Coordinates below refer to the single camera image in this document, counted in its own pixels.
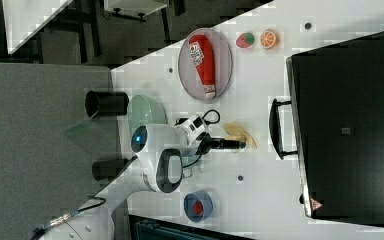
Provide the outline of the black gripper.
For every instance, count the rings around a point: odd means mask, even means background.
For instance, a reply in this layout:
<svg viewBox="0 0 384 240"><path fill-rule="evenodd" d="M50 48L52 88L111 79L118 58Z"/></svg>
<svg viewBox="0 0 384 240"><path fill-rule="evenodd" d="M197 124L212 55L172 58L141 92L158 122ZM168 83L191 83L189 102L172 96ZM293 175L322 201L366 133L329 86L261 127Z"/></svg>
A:
<svg viewBox="0 0 384 240"><path fill-rule="evenodd" d="M198 136L199 146L197 154L207 154L212 149L244 149L246 143L237 140L223 140L222 138L212 138L208 133L202 133Z"/></svg>

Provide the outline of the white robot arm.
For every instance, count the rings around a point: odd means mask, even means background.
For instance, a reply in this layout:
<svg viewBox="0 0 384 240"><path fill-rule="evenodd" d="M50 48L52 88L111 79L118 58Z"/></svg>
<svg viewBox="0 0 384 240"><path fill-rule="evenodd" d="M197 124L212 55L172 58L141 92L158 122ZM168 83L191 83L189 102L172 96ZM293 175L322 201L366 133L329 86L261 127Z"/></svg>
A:
<svg viewBox="0 0 384 240"><path fill-rule="evenodd" d="M120 174L79 209L35 229L30 240L113 240L112 214L130 195L172 193L182 181L184 157L245 146L243 141L211 137L204 125L141 126L131 138L134 156Z"/></svg>

